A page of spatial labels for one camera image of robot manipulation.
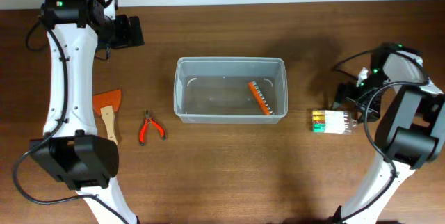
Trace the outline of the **orange socket bit holder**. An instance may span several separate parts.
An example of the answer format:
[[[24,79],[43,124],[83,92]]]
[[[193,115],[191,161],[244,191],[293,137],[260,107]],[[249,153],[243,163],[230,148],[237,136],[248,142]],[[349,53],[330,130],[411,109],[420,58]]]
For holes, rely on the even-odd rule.
[[[260,91],[257,83],[255,81],[248,82],[248,88],[250,89],[250,92],[252,93],[253,97],[257,101],[259,108],[261,109],[261,112],[264,115],[272,115],[273,111],[271,107],[269,107],[264,95]]]

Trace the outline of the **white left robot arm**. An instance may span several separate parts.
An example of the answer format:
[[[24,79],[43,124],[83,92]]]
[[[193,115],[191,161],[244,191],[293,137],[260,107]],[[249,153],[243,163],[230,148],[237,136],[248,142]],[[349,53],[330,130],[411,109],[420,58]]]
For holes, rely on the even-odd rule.
[[[120,190],[117,144],[97,134],[92,70],[100,50],[144,43],[137,17],[118,15],[118,0],[45,0],[39,23],[51,51],[51,90],[43,136],[28,155],[85,200],[99,223],[137,223]]]

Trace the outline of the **marker pack clear case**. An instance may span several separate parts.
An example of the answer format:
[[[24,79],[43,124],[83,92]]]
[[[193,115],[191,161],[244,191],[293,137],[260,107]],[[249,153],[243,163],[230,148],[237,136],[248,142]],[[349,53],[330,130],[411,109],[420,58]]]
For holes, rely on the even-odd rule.
[[[350,134],[357,121],[349,111],[313,110],[312,131],[322,134]]]

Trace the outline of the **clear plastic container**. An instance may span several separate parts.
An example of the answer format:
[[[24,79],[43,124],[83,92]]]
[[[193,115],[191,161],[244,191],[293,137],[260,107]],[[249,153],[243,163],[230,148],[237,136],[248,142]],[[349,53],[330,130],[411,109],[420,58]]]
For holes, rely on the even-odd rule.
[[[273,114],[264,115],[248,82],[255,81]],[[288,112],[281,58],[183,57],[175,71],[173,109],[183,123],[277,124]]]

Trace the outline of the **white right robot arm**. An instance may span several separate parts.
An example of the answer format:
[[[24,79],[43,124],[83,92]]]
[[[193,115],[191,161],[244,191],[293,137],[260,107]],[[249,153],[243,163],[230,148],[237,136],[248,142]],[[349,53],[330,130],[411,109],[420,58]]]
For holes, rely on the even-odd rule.
[[[355,105],[376,155],[356,194],[329,223],[378,223],[398,187],[444,146],[444,93],[424,70],[421,52],[386,42],[368,53],[370,67],[339,84],[331,107]]]

